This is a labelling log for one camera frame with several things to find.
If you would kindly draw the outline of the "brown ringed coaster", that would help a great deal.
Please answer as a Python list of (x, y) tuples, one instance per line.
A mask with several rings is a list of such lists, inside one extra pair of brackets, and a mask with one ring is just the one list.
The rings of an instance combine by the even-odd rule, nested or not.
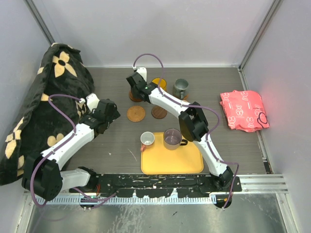
[(141, 102), (141, 99), (135, 98), (135, 97), (133, 96), (131, 90), (129, 91), (129, 98), (130, 98), (130, 100), (133, 101), (133, 102)]

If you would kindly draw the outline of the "yellow mug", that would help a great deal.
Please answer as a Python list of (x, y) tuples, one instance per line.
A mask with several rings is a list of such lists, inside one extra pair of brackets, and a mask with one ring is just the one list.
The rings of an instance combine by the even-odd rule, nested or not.
[(160, 78), (154, 78), (152, 80), (152, 83), (156, 84), (157, 89), (161, 89), (161, 92), (166, 92), (167, 91), (167, 82), (165, 79), (160, 79)]

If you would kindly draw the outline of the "light woven coaster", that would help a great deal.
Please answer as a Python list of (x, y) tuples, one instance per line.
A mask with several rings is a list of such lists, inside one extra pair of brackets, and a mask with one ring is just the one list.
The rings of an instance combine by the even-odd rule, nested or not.
[(145, 118), (145, 109), (141, 106), (132, 106), (127, 110), (127, 118), (131, 122), (140, 122)]

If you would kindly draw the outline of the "dark walnut coaster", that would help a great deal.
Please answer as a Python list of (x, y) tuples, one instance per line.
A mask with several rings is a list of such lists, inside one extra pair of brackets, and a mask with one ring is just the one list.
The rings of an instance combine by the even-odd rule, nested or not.
[(167, 115), (167, 111), (159, 106), (155, 106), (151, 110), (151, 114), (156, 119), (163, 119)]

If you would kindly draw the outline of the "grey mug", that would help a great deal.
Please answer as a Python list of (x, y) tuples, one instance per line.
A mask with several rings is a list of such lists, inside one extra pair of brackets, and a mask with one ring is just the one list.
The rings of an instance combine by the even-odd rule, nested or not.
[(186, 100), (189, 96), (188, 87), (189, 83), (185, 79), (176, 80), (173, 85), (173, 96), (180, 100)]

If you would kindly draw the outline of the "small white mug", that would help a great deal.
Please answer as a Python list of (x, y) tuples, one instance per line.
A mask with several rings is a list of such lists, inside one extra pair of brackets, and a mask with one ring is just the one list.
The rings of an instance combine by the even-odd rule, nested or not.
[(144, 132), (140, 136), (141, 148), (140, 151), (143, 152), (146, 149), (152, 147), (155, 141), (155, 136), (152, 132)]

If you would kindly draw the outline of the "purple glass mug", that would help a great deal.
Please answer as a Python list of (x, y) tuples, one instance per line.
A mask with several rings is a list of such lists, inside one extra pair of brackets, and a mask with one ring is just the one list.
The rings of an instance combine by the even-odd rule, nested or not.
[(171, 128), (167, 129), (163, 134), (163, 144), (168, 150), (176, 150), (180, 146), (186, 146), (188, 141), (183, 139), (179, 130)]

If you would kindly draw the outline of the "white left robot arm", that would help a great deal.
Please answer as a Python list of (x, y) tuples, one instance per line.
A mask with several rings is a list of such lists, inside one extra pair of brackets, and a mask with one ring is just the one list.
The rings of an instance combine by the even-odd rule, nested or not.
[(70, 171), (62, 169), (80, 148), (103, 134), (120, 114), (113, 101), (100, 100), (94, 93), (80, 102), (86, 103), (89, 109), (80, 123), (58, 143), (43, 152), (33, 152), (25, 160), (22, 187), (30, 191), (33, 200), (41, 197), (51, 201), (60, 192), (73, 188), (86, 192), (97, 189), (99, 180), (93, 170), (83, 166)]

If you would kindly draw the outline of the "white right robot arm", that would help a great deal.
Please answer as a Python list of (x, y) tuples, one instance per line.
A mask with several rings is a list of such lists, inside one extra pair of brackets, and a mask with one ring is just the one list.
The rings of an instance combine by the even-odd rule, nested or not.
[(138, 71), (126, 80), (134, 98), (157, 105), (178, 118), (182, 136), (196, 145), (206, 161), (215, 189), (225, 191), (231, 185), (234, 174), (213, 145), (203, 106), (179, 100), (155, 83), (147, 83)]

